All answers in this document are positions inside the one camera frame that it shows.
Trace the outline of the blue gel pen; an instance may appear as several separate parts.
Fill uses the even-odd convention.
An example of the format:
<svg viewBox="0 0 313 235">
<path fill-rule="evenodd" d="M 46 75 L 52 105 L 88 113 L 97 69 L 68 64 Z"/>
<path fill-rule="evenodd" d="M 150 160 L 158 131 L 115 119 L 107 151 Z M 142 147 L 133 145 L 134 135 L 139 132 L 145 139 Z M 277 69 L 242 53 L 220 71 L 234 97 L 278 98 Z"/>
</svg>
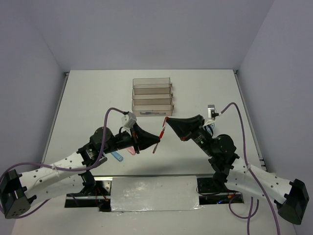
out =
<svg viewBox="0 0 313 235">
<path fill-rule="evenodd" d="M 160 116 L 164 116 L 166 115 L 165 112 L 139 112 L 140 115 L 153 115 L 153 116 L 157 116 L 157 115 L 160 115 Z"/>
</svg>

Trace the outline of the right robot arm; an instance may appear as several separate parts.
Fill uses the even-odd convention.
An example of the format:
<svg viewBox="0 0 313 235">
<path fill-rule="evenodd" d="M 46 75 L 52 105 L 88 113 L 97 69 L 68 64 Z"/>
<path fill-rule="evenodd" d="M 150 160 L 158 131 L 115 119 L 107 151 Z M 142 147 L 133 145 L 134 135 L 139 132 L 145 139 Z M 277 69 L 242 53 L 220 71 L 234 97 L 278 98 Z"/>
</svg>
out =
<svg viewBox="0 0 313 235">
<path fill-rule="evenodd" d="M 309 202 L 304 182 L 277 177 L 236 154 L 236 146 L 229 135 L 212 137 L 203 127 L 204 118 L 168 118 L 167 124 L 181 141 L 192 140 L 206 155 L 215 171 L 213 188 L 234 190 L 256 199 L 269 200 L 286 221 L 300 225 Z"/>
</svg>

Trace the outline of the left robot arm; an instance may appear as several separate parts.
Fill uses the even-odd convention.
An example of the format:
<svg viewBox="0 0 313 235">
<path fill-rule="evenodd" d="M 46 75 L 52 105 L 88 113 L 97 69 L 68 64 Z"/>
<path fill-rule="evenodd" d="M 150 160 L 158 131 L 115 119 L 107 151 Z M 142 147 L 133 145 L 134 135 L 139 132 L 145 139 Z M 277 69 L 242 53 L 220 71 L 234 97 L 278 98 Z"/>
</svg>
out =
<svg viewBox="0 0 313 235">
<path fill-rule="evenodd" d="M 51 198 L 71 193 L 91 195 L 96 189 L 91 170 L 107 161 L 106 154 L 128 147 L 139 153 L 159 142 L 159 136 L 137 123 L 116 135 L 100 127 L 87 144 L 62 160 L 35 164 L 37 169 L 22 173 L 16 168 L 23 163 L 9 167 L 0 177 L 0 211 L 6 219 L 19 219 L 31 215 L 32 206 L 43 206 Z"/>
</svg>

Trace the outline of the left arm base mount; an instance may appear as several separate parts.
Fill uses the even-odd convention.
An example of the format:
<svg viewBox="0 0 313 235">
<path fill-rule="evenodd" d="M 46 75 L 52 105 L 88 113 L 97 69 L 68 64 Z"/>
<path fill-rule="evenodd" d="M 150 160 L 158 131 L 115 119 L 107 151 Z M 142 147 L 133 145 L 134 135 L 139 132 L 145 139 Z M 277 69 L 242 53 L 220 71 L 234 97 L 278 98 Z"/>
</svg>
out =
<svg viewBox="0 0 313 235">
<path fill-rule="evenodd" d="M 112 178 L 98 177 L 96 185 L 88 193 L 72 193 L 66 195 L 65 208 L 92 208 L 100 212 L 111 212 Z"/>
</svg>

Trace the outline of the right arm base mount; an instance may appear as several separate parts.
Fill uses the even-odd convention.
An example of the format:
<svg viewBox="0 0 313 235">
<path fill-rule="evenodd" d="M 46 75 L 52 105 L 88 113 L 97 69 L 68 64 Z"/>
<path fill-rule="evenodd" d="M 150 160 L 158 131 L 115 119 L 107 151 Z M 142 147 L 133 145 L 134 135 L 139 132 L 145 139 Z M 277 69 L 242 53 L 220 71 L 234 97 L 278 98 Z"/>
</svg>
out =
<svg viewBox="0 0 313 235">
<path fill-rule="evenodd" d="M 199 204 L 202 206 L 244 202 L 240 192 L 216 187 L 212 177 L 197 178 L 196 192 L 199 196 Z"/>
</svg>

